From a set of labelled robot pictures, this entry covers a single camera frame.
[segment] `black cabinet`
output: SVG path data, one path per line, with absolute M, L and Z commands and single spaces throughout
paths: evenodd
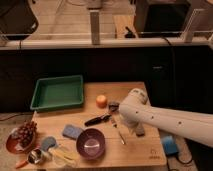
M 1 51 L 0 112 L 28 111 L 39 78 L 144 81 L 153 106 L 212 112 L 208 46 Z

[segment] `wooden surface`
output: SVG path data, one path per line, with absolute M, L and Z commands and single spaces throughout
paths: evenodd
M 133 21 L 134 21 L 133 15 L 114 15 L 116 37 L 123 39 L 124 35 L 127 33 L 127 30 L 125 29 L 125 27 L 127 26 L 138 38 L 135 27 L 133 26 Z
M 97 95 L 104 94 L 109 101 L 121 102 L 132 88 L 142 88 L 142 82 L 129 83 L 86 83 L 84 85 L 85 102 L 81 109 L 63 110 L 48 113 L 35 113 L 33 120 L 38 124 L 38 142 L 47 136 L 54 136 L 57 142 L 70 151 L 77 153 L 76 141 L 64 138 L 61 135 L 66 124 L 84 127 L 84 122 L 107 112 L 107 109 L 99 109 L 95 104 Z M 101 130 L 106 139 L 105 154 L 97 160 L 86 161 L 79 156 L 76 168 L 113 168 L 119 167 L 150 167 L 165 166 L 166 157 L 160 142 L 158 130 L 155 127 L 143 124 L 145 136 L 137 137 L 130 134 L 127 127 L 121 124 L 119 114 L 115 114 L 118 128 L 123 135 L 126 145 L 122 145 L 118 133 L 110 122 L 93 126 Z M 28 164 L 23 169 L 55 169 L 61 168 L 52 161 L 45 162 L 41 166 Z

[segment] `grapes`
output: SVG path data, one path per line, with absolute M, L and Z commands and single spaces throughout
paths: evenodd
M 25 148 L 32 141 L 33 134 L 36 132 L 37 123 L 34 121 L 25 122 L 12 133 L 12 139 L 16 139 L 20 146 Z

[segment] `bowl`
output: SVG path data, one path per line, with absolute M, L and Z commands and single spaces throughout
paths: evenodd
M 78 136 L 76 148 L 83 158 L 97 159 L 105 151 L 105 137 L 98 129 L 86 129 Z
M 36 133 L 33 134 L 33 138 L 31 140 L 31 142 L 29 143 L 29 145 L 26 146 L 25 148 L 21 148 L 18 140 L 13 139 L 12 135 L 10 134 L 7 139 L 7 142 L 6 142 L 6 149 L 7 149 L 7 151 L 9 151 L 10 153 L 13 153 L 13 154 L 27 153 L 31 149 L 33 149 L 33 147 L 35 145 L 35 141 L 36 141 Z

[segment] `green tray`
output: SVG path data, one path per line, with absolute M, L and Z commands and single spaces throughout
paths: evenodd
M 43 78 L 36 83 L 31 110 L 37 112 L 81 107 L 83 77 L 81 75 Z

